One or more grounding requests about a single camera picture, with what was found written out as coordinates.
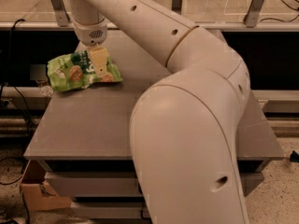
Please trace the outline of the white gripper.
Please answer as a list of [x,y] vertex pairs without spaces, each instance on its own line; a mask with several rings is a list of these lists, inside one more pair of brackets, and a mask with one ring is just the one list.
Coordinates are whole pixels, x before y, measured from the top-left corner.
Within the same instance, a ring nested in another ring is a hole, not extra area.
[[[78,40],[85,46],[102,44],[107,39],[107,21],[105,18],[74,18],[74,31]],[[100,77],[107,72],[107,57],[104,47],[97,46],[89,50],[90,60],[95,73]]]

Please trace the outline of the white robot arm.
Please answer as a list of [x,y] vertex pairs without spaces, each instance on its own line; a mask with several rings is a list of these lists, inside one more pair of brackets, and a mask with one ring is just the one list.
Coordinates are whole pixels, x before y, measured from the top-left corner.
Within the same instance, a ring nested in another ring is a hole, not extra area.
[[249,100],[240,56],[206,29],[151,0],[83,0],[169,76],[130,120],[130,148],[153,224],[249,224],[235,137]]

